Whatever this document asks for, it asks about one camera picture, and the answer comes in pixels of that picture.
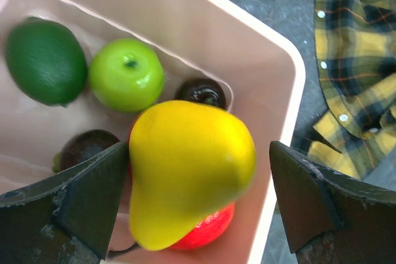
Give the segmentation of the dark green fake avocado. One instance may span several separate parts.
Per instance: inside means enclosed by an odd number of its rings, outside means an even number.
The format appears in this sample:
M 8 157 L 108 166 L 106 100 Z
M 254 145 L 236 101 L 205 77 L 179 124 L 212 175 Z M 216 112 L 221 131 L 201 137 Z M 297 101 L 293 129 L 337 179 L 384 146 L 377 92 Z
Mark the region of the dark green fake avocado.
M 18 88 L 47 106 L 67 106 L 83 92 L 87 61 L 75 35 L 64 25 L 31 17 L 8 33 L 6 66 Z

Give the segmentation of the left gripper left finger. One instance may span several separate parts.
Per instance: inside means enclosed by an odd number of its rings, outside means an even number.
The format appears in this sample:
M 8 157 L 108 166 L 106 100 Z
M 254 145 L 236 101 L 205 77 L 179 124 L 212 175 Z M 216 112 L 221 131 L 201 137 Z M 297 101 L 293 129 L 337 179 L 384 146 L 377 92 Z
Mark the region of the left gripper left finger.
M 127 144 L 1 195 L 1 263 L 100 263 L 129 166 Z

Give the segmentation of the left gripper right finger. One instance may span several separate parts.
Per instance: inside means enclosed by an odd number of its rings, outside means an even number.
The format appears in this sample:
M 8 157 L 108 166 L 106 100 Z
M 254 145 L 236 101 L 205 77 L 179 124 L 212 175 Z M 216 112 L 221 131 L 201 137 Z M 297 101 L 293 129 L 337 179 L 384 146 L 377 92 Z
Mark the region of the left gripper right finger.
M 298 263 L 395 263 L 395 192 L 308 160 L 279 141 L 270 168 Z

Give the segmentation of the green fake apple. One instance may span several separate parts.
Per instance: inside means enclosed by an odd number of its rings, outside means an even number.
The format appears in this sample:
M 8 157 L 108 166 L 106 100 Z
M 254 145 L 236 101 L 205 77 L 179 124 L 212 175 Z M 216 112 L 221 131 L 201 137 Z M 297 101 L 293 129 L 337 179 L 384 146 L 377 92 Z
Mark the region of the green fake apple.
M 93 57 L 88 81 L 96 98 L 120 113 L 153 105 L 165 84 L 165 71 L 155 51 L 132 38 L 114 40 Z

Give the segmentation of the red fake tomato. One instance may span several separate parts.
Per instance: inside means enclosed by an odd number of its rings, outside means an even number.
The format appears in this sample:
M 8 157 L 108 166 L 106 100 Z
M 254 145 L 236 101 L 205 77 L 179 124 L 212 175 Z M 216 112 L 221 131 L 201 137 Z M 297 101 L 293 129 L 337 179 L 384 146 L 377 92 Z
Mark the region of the red fake tomato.
M 142 113 L 131 126 L 129 227 L 151 251 L 196 249 L 221 236 L 234 215 L 229 141 L 205 132 L 163 130 Z

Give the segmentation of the dark fake plum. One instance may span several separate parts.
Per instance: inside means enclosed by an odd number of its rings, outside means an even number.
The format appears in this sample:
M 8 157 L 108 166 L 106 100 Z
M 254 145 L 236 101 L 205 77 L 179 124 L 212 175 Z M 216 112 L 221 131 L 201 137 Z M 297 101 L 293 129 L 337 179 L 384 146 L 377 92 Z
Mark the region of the dark fake plum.
M 174 98 L 226 109 L 226 96 L 222 87 L 215 80 L 208 78 L 185 81 L 177 89 Z
M 53 172 L 59 173 L 97 155 L 120 142 L 114 134 L 101 130 L 88 130 L 72 137 L 53 158 Z

